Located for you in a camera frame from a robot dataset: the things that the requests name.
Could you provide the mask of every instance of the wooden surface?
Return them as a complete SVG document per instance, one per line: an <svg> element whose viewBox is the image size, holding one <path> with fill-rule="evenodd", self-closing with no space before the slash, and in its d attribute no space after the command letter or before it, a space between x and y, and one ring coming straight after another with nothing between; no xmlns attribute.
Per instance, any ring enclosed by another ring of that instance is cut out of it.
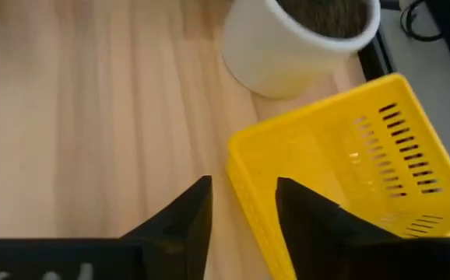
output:
<svg viewBox="0 0 450 280"><path fill-rule="evenodd" d="M269 278L227 141L363 76L352 58L295 100L251 94L220 57L230 4L0 0L0 236L120 236L211 174L206 278Z"/></svg>

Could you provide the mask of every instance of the cup rim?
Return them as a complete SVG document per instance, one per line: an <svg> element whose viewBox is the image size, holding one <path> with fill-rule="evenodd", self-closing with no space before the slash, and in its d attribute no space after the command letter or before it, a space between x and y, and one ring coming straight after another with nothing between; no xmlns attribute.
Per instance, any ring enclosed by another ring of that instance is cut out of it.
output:
<svg viewBox="0 0 450 280"><path fill-rule="evenodd" d="M332 51L355 51L367 45L378 31L379 23L381 21L381 5L379 0L367 0L367 5L370 6L370 19L362 33L351 38L333 38L327 37L309 30L302 26L293 17L291 17L280 6L277 0L265 0L270 12L277 17L284 27L290 32L295 33L299 38L309 44L318 44L323 48L328 48Z"/></svg>

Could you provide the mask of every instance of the yellow plastic basket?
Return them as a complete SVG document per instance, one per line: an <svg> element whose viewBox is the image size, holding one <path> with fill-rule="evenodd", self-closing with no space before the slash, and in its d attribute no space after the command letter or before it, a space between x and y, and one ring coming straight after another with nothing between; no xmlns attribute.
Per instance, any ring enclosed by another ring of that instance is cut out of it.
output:
<svg viewBox="0 0 450 280"><path fill-rule="evenodd" d="M401 75L238 132L228 173L275 279L295 279L277 177L396 235L450 236L450 158Z"/></svg>

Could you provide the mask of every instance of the white ceramic cup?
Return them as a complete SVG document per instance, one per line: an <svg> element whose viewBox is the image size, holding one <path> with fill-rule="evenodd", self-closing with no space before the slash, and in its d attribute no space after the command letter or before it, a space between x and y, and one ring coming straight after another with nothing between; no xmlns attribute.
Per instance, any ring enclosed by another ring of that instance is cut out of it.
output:
<svg viewBox="0 0 450 280"><path fill-rule="evenodd" d="M372 40L381 6L379 0L367 3L364 31L353 38L336 39L303 27L277 0L235 0L224 26L223 59L232 75L250 90L270 98L296 96Z"/></svg>

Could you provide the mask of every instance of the black cable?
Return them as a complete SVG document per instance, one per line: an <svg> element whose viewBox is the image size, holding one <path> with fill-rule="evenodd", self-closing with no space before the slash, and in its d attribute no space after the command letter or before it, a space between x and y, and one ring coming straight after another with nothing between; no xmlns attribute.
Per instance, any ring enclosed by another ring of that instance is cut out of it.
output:
<svg viewBox="0 0 450 280"><path fill-rule="evenodd" d="M421 41L421 42L433 42L436 40L440 40L443 38L443 34L440 32L437 35L434 36L423 36L415 33L412 29L412 23L415 20L416 16L413 14L413 10L417 8L421 3L423 3L425 0L415 0L410 4L408 7L406 7L401 16L399 17L399 24L402 27L403 32L409 37L412 37L415 40ZM405 16L405 26L403 25L403 17Z"/></svg>

